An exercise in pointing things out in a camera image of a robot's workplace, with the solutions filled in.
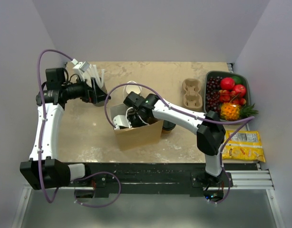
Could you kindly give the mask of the brown paper bag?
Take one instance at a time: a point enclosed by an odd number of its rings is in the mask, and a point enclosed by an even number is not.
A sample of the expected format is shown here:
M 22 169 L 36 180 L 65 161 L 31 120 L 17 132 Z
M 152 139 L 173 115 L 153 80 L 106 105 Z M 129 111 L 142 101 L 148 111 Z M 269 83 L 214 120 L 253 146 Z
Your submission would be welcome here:
M 161 131 L 163 127 L 163 121 L 157 119 L 150 119 L 150 125 L 141 126 L 138 128 L 126 128 L 119 129 L 113 123 L 114 117 L 117 115 L 125 114 L 126 107 L 125 105 L 116 105 L 110 107 L 110 112 L 107 112 L 107 101 L 104 104 L 104 111 L 106 118 L 110 125 L 112 125 L 114 129 L 114 134 L 116 136 L 116 140 L 120 150 L 125 151 L 129 149 L 134 149 L 137 147 L 141 147 L 148 144 L 158 143 L 161 138 Z

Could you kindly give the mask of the brown paper coffee cup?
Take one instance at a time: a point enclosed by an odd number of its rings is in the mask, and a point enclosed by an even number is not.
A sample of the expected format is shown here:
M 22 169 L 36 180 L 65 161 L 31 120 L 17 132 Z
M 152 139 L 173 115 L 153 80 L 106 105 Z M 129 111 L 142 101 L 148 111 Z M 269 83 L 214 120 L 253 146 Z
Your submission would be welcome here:
M 127 94 L 134 92 L 135 94 L 141 95 L 142 88 L 138 85 L 127 85 L 125 91 Z

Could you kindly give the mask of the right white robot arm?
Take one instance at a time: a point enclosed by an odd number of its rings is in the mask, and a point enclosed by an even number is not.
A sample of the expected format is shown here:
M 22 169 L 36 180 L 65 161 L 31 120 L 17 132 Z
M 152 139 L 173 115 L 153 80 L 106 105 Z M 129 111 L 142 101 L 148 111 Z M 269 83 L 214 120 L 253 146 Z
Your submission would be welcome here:
M 224 143 L 225 128 L 215 112 L 201 113 L 174 105 L 158 95 L 146 98 L 131 92 L 124 104 L 132 107 L 143 119 L 155 118 L 181 126 L 196 135 L 197 148 L 205 155 L 206 182 L 215 187 L 222 182 L 221 148 Z

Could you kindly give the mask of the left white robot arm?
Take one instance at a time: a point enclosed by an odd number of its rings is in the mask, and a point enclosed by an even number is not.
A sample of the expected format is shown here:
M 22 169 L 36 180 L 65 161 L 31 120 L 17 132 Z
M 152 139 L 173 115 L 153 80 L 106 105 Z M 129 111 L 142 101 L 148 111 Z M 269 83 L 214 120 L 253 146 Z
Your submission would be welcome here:
M 83 73 L 76 70 L 75 82 L 65 68 L 46 69 L 46 82 L 36 96 L 38 126 L 29 160 L 20 164 L 20 172 L 35 190 L 66 187 L 76 180 L 81 186 L 92 182 L 92 174 L 82 163 L 66 164 L 58 160 L 58 131 L 68 100 L 81 99 L 100 106 L 107 95 L 103 76 L 91 76 L 96 67 Z

